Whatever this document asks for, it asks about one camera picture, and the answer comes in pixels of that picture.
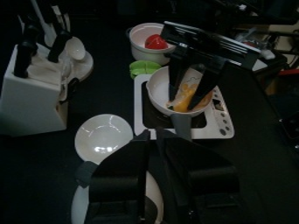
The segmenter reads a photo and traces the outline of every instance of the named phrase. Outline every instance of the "white container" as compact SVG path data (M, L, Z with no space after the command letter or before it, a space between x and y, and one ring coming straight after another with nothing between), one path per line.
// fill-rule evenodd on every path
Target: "white container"
M149 60L159 65L166 65L170 62L170 58L165 57L166 53L171 53L175 49L175 45L167 43L169 47L162 50L147 49L146 40L154 34L162 34L165 25L158 23L139 24L130 31L129 37L131 42L131 50L135 60Z

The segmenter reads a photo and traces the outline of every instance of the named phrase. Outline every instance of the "white plate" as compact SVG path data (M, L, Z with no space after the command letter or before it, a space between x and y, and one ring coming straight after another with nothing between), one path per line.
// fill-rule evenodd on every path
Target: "white plate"
M121 116L96 115L79 127L75 147L80 158L99 165L133 139L133 128Z
M146 174L146 193L145 195L151 199L157 205L158 215L155 223L161 223L165 218L165 200L159 185L150 172ZM90 188L78 187L71 204L71 223L83 224L90 206Z

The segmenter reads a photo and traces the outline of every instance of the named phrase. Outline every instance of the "knife block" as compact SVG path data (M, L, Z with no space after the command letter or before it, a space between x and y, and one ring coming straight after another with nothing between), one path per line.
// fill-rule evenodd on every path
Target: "knife block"
M38 56L34 57L50 63L44 57L48 51L39 45ZM14 75L16 54L15 46L0 98L0 134L19 137L66 130L68 103L60 104L62 63L52 63L56 69L48 71L30 65L28 78L19 78Z

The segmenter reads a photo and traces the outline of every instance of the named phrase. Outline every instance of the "red object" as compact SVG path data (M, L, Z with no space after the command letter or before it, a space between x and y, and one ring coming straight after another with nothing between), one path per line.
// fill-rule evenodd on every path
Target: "red object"
M145 42L145 48L149 49L166 49L169 47L167 42L165 41L165 39L161 37L159 34L154 34L153 36L150 36Z
M278 75L290 75L290 74L299 74L299 69L286 69L281 71Z

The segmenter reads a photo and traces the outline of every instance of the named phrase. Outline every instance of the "white bowl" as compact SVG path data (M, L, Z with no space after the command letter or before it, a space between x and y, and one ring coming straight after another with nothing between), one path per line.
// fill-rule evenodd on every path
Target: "white bowl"
M202 73L190 67L182 78L182 83L189 83L194 81L198 81L199 83L201 80L202 80ZM198 116L209 105L206 105L202 108L195 107L193 110L185 113L177 112L167 108L167 102L170 101L169 86L170 86L169 66L165 66L154 72L150 81L146 83L150 101L154 104L155 108L167 116L171 116L173 114L190 115L191 117Z
M82 124L75 147L80 158L99 165L133 139L133 128L121 116L96 115Z
M166 53L171 53L175 49L175 45L167 43L169 47L162 50L147 49L146 40L154 34L162 34L165 25L158 23L139 24L133 28L129 33L131 42L131 51L135 60L150 60L159 65L166 65L170 62L170 58L165 57Z

